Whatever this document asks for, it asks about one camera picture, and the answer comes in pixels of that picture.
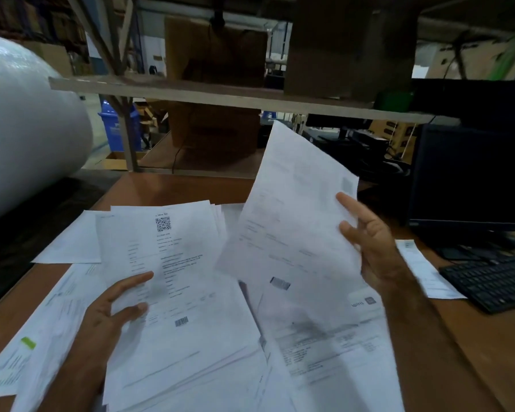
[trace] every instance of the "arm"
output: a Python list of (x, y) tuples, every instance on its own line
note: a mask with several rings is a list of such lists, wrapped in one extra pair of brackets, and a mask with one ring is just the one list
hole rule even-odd
[(358, 218), (358, 228), (343, 221), (339, 229), (361, 247), (363, 277), (382, 297), (405, 408), (503, 411), (451, 338), (399, 254), (389, 227), (349, 196), (336, 197)]
[(122, 326), (139, 318), (146, 304), (129, 306), (111, 316), (111, 305), (128, 289), (151, 279), (152, 272), (121, 280), (86, 310), (72, 347), (42, 400), (38, 412), (89, 412), (105, 379), (107, 361)]

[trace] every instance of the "black keyboard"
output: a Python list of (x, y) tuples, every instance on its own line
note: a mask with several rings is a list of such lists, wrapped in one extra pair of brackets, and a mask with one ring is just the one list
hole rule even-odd
[(448, 266), (439, 273), (488, 314), (515, 308), (515, 256)]

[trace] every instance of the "brown wooden desk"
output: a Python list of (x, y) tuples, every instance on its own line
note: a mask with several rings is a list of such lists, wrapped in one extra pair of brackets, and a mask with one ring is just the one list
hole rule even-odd
[[(253, 180), (126, 173), (94, 206), (170, 205), (209, 199), (214, 204), (245, 202)], [(424, 255), (439, 267), (447, 264), (406, 229), (390, 222), (397, 238), (413, 238)], [(69, 265), (35, 265), (0, 301), (0, 352)], [(515, 310), (495, 316), (477, 311), (464, 300), (433, 300), (454, 339), (481, 379), (509, 412), (515, 412)], [(0, 398), (0, 412), (13, 397)]]

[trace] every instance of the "forearm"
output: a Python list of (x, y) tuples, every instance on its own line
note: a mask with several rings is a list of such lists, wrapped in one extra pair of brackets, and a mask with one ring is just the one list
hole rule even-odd
[(384, 291), (382, 300), (406, 410), (503, 411), (417, 281)]
[(99, 393), (103, 371), (67, 357), (38, 412), (89, 412)]

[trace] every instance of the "computer monitor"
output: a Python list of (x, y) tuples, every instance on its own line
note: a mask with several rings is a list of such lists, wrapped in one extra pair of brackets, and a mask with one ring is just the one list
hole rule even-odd
[(407, 221), (419, 229), (515, 231), (515, 131), (425, 125)]

